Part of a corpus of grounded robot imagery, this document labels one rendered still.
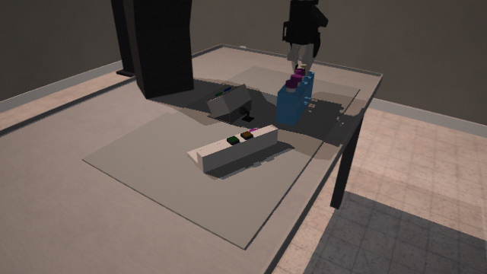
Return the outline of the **grey flat mat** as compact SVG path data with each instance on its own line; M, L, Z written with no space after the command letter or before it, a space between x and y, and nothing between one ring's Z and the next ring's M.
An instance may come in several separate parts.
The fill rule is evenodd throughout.
M194 224L245 249L360 90L314 79L295 126L277 123L279 90L290 73L253 66L174 114L164 113L82 158ZM245 84L250 122L207 117L207 101ZM187 156L256 127L278 128L277 144L203 173Z

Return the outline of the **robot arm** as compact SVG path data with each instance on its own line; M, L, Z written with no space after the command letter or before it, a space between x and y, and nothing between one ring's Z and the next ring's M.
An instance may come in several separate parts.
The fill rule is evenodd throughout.
M316 5L312 5L310 15L317 22L319 27L326 27L328 24L328 19L323 15L323 13L317 8Z

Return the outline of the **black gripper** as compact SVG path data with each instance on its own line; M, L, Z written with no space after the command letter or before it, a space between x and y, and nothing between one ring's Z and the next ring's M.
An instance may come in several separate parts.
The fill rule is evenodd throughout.
M298 68L299 49L301 48L301 45L306 45L305 53L301 59L302 64L307 64L304 70L304 76L310 71L310 67L320 48L319 26L310 16L312 5L318 5L318 1L319 0L291 0L289 21L286 21L283 24L282 41L285 40L285 42L288 42L291 45L291 51L287 55L287 60L291 61L294 73L295 69ZM286 36L284 37L285 27L287 28Z

